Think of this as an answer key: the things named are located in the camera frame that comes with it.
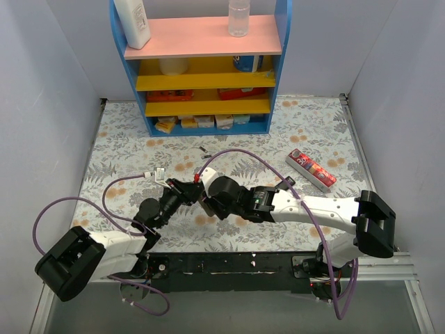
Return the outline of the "white air conditioner remote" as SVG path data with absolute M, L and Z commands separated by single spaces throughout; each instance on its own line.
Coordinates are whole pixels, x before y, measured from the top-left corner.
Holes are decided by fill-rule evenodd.
M 201 208 L 204 210 L 204 212 L 206 213 L 206 215 L 207 215 L 208 217 L 213 217 L 213 216 L 215 216 L 215 213 L 214 213 L 213 210 L 210 208 L 210 206 L 208 206 L 208 205 L 205 203 L 205 200 L 204 200 L 204 199 L 199 199 L 198 202 L 199 202 Z

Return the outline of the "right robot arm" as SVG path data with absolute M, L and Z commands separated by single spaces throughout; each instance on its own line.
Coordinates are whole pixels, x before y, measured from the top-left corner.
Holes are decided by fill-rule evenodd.
M 396 214 L 373 191 L 362 191 L 357 198 L 297 199 L 283 189 L 247 189 L 227 176 L 204 176 L 202 182 L 204 202 L 219 219 L 235 215 L 253 223 L 311 223 L 340 230 L 314 260 L 322 276 L 363 255 L 386 259 L 394 254 Z

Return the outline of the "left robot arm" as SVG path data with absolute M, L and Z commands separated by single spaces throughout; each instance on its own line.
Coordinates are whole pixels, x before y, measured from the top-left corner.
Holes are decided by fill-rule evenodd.
M 157 230 L 179 207 L 196 203 L 205 192 L 198 177 L 192 182 L 168 179 L 159 199 L 141 202 L 128 228 L 88 232 L 75 226 L 41 257 L 35 273 L 61 301 L 73 299 L 89 282 L 114 273 L 141 278 L 148 269 L 143 256 L 161 238 Z

